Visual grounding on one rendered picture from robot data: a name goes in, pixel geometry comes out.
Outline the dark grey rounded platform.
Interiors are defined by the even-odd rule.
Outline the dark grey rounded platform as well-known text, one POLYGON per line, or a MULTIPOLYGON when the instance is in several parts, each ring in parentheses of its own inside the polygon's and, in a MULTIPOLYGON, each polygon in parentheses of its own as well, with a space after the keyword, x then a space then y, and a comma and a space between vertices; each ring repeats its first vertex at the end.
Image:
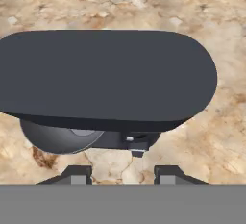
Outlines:
POLYGON ((0 38, 0 112, 52 154, 142 156, 204 110, 217 87, 206 48, 151 30, 45 30, 0 38))

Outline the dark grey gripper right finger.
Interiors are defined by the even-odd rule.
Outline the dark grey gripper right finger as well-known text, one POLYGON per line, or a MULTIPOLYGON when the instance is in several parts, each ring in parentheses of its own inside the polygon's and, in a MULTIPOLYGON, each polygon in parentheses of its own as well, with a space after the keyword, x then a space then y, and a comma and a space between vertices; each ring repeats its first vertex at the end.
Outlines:
POLYGON ((156 165, 154 167, 155 185, 205 185, 206 182, 184 174, 177 165, 156 165))

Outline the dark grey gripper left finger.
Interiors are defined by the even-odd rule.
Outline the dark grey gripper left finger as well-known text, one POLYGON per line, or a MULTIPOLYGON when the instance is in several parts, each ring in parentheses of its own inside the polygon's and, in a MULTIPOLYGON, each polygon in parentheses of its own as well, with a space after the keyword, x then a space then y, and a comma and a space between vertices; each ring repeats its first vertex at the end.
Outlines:
POLYGON ((41 185, 91 185, 92 167, 89 165, 69 165, 61 175, 40 182, 41 185))

